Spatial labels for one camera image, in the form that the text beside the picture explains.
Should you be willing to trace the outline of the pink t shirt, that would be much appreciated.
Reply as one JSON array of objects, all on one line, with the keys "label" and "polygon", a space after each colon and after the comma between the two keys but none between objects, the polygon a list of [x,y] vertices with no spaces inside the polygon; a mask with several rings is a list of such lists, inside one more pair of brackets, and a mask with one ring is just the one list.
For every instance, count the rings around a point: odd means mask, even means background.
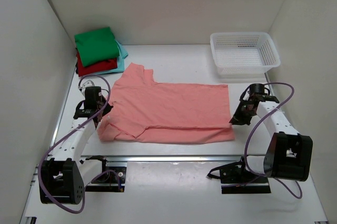
[{"label": "pink t shirt", "polygon": [[102,142],[207,144],[232,141],[226,84],[155,82],[153,70],[130,64],[111,89]]}]

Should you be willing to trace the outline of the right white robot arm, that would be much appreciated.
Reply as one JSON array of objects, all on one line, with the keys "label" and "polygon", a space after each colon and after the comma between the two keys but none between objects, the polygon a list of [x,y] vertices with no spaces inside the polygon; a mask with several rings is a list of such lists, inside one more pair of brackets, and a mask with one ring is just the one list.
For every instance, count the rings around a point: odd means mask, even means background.
[{"label": "right white robot arm", "polygon": [[235,174],[242,182],[254,176],[293,181],[306,181],[310,172],[313,141],[291,126],[280,111],[281,103],[274,96],[255,95],[241,100],[233,117],[232,125],[249,125],[254,116],[259,122],[249,134],[251,138],[257,128],[264,124],[270,137],[264,157],[248,155],[237,162],[213,168],[207,174],[210,179],[223,179]]}]

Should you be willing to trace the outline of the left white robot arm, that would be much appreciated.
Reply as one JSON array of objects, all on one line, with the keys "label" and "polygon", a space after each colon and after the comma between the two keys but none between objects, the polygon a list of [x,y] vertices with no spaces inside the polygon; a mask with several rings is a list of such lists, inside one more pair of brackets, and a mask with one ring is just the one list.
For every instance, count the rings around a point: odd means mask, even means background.
[{"label": "left white robot arm", "polygon": [[69,136],[57,144],[52,154],[44,158],[39,166],[41,203],[79,204],[85,196],[86,186],[92,182],[116,183],[117,191],[123,192],[118,172],[110,169],[105,157],[82,156],[102,116],[110,110],[111,107],[101,95],[95,98],[87,96],[77,105]]}]

